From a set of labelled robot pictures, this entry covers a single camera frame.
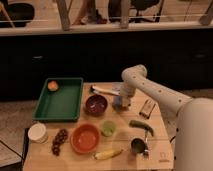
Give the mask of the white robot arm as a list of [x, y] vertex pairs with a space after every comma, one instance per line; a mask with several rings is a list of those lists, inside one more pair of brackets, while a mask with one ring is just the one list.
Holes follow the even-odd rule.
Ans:
[[178, 115], [174, 171], [213, 171], [213, 99], [192, 98], [146, 78], [144, 65], [122, 71], [120, 95], [138, 89]]

